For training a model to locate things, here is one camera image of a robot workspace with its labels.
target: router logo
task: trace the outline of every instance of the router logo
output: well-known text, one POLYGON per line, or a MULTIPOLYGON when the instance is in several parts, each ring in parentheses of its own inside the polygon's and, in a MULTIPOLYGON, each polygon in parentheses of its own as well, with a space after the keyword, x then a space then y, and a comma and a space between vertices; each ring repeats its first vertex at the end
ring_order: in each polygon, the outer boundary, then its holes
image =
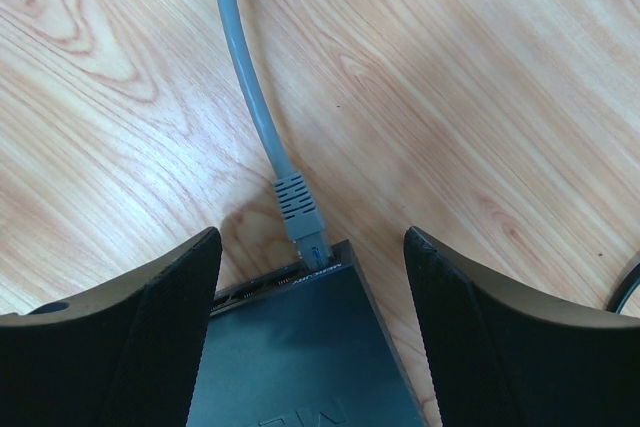
POLYGON ((247 427, 332 427, 349 423, 338 399, 315 402, 311 407, 301 407, 293 412, 263 420, 247 427))

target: wood grain surface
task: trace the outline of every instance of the wood grain surface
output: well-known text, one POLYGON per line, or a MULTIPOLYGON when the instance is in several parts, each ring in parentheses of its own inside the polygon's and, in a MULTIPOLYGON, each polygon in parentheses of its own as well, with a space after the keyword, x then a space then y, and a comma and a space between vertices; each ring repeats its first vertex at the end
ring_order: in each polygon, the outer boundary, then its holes
MULTIPOLYGON (((410 225, 603 306, 640 248, 640 0, 239 2, 286 147, 434 425, 410 225)), ((0 0, 0 52, 0 313, 208 225, 222 287, 294 259, 215 0, 0 0)))

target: router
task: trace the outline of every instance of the router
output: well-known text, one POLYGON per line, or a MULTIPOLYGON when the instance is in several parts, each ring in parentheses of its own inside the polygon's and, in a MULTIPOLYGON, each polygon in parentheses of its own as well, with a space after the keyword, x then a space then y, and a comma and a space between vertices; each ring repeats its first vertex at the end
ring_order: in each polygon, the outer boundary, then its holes
POLYGON ((423 427, 348 241, 216 294, 188 427, 423 427))

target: ethernet cable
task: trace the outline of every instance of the ethernet cable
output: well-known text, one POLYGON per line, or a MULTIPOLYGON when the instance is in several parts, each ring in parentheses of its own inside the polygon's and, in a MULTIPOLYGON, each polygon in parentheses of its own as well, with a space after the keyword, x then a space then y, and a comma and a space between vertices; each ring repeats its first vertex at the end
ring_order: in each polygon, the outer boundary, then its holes
POLYGON ((237 0, 217 1, 242 94, 277 177, 273 187, 287 236, 295 243, 300 258, 309 268, 315 270, 326 267, 331 258, 326 224, 307 182, 291 164, 269 113, 249 55, 237 0))

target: light wooden surface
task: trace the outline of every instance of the light wooden surface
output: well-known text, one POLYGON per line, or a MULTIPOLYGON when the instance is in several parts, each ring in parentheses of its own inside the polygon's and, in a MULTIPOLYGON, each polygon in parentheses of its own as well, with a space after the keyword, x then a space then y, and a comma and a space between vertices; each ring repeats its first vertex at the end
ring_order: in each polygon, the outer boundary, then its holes
MULTIPOLYGON (((240 4, 286 146, 434 424, 411 224, 602 307, 640 248, 640 0, 240 4)), ((294 258, 215 0, 0 0, 0 49, 0 313, 207 225, 222 286, 294 258)))

